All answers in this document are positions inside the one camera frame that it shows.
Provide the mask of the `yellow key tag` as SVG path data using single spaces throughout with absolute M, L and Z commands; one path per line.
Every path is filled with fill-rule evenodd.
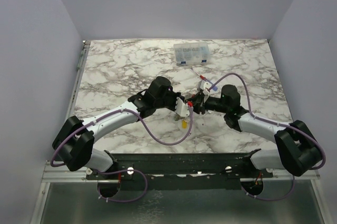
M 186 129 L 188 124 L 189 124 L 189 121 L 187 119 L 183 119 L 181 126 L 182 126 L 183 129 Z

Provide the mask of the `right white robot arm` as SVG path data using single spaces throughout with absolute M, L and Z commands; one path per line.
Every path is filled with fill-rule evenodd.
M 199 90 L 187 100 L 194 112 L 204 114 L 215 111 L 224 114 L 227 126 L 239 132 L 251 133 L 267 139 L 276 145 L 273 150 L 255 150 L 249 160 L 242 163 L 242 171 L 247 177 L 254 177 L 264 169 L 282 169 L 296 177 L 317 164 L 326 161 L 323 150 L 306 124 L 296 120 L 289 124 L 258 119 L 241 106 L 241 96 L 234 85 L 225 85 L 218 98 L 211 97 L 205 90 Z

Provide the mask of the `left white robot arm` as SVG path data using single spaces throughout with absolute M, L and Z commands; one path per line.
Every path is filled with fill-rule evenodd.
M 116 164 L 108 151 L 94 148 L 94 143 L 105 135 L 125 125 L 143 122 L 158 109 L 168 109 L 177 115 L 189 116 L 190 109 L 180 92 L 174 92 L 171 82 L 162 76 L 156 77 L 150 86 L 129 97 L 116 108 L 86 119 L 77 116 L 68 118 L 52 143 L 54 154 L 51 166 L 60 158 L 69 171 L 82 167 L 97 170 L 105 179 L 116 174 Z

